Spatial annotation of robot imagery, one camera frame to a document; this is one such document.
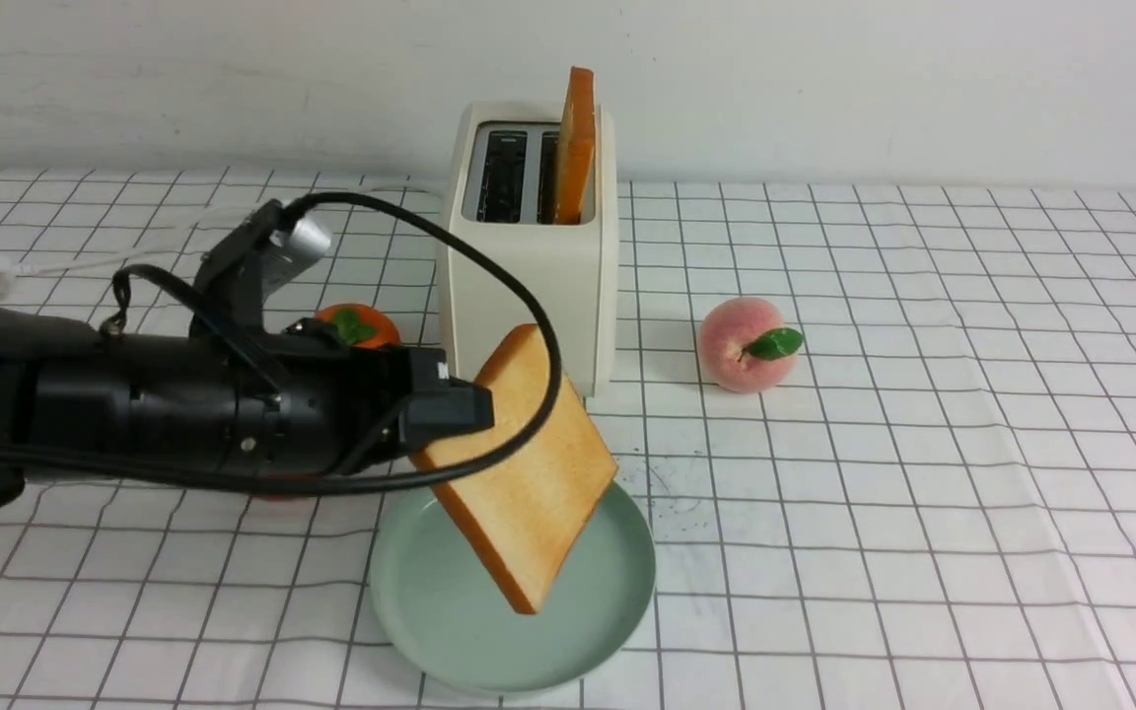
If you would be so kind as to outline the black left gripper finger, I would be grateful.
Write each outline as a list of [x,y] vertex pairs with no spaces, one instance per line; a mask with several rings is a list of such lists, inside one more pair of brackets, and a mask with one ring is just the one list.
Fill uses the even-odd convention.
[[491,391],[477,384],[448,379],[435,390],[412,392],[400,414],[400,445],[419,453],[434,442],[491,431]]

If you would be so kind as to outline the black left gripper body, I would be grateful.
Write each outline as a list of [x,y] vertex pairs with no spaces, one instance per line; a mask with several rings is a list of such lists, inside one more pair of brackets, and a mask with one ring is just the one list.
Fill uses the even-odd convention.
[[267,390],[247,364],[229,365],[224,471],[241,479],[351,476],[411,456],[400,445],[407,396],[448,381],[437,346],[356,349],[318,319],[251,340],[281,370]]

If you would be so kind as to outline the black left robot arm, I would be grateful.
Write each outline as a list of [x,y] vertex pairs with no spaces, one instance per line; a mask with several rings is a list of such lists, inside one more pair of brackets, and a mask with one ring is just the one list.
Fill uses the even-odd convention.
[[351,318],[249,329],[264,377],[206,327],[107,335],[0,309],[0,508],[28,482],[125,479],[262,496],[381,491],[375,463],[491,431],[490,391],[423,346],[351,346]]

